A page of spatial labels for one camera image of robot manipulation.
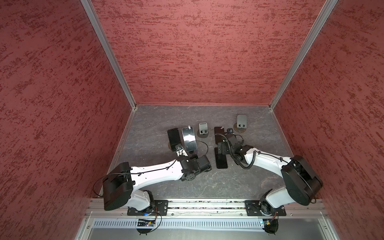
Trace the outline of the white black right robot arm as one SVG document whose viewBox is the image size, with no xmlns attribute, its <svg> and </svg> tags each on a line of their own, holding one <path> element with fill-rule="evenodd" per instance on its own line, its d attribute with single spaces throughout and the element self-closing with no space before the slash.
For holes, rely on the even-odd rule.
<svg viewBox="0 0 384 240">
<path fill-rule="evenodd" d="M 264 216 L 274 215 L 284 205 L 297 203 L 308 206 L 323 187 L 323 181 L 302 156 L 281 157 L 263 152 L 238 141 L 233 133 L 216 133 L 218 156 L 229 155 L 244 170 L 265 169 L 284 181 L 284 186 L 267 191 L 259 200 L 258 209 Z"/>
</svg>

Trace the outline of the black phone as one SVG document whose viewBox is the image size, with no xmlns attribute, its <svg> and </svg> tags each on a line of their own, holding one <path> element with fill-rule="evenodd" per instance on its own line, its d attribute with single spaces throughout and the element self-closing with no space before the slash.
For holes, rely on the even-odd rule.
<svg viewBox="0 0 384 240">
<path fill-rule="evenodd" d="M 177 146 L 181 145 L 180 132 L 178 128 L 167 130 L 170 148 L 173 152 L 177 151 Z"/>
</svg>

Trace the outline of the dark phone with sticker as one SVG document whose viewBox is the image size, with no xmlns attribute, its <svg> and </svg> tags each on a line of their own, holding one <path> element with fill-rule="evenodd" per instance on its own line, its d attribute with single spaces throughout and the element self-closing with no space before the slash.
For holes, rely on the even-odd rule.
<svg viewBox="0 0 384 240">
<path fill-rule="evenodd" d="M 224 127 L 214 127 L 214 134 L 215 134 L 215 142 L 216 145 L 223 142 L 225 139 L 223 135 L 225 134 Z"/>
</svg>

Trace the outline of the silver-edged phone with sticker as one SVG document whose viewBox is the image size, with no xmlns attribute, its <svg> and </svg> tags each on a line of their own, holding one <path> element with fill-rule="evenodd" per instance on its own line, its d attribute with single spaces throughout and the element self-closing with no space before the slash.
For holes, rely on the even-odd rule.
<svg viewBox="0 0 384 240">
<path fill-rule="evenodd" d="M 192 152 L 197 150 L 198 147 L 196 142 L 195 131 L 192 126 L 182 128 L 182 136 L 185 144 L 185 150 L 187 152 Z"/>
</svg>

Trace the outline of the grey stand wooden base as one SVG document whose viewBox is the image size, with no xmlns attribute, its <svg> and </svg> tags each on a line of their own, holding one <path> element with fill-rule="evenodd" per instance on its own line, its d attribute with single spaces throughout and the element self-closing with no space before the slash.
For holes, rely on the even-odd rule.
<svg viewBox="0 0 384 240">
<path fill-rule="evenodd" d="M 244 133 L 247 130 L 246 115 L 237 115 L 237 121 L 234 123 L 234 130 L 238 133 Z"/>
</svg>

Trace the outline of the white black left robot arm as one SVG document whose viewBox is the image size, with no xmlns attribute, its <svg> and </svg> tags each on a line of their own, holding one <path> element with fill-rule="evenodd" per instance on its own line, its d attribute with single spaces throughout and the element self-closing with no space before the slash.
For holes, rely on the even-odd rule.
<svg viewBox="0 0 384 240">
<path fill-rule="evenodd" d="M 104 210 L 121 207 L 149 210 L 154 207 L 153 195 L 142 188 L 168 181 L 191 181 L 211 170 L 211 163 L 205 155 L 200 158 L 179 156 L 173 161 L 147 167 L 121 163 L 102 178 Z"/>
</svg>

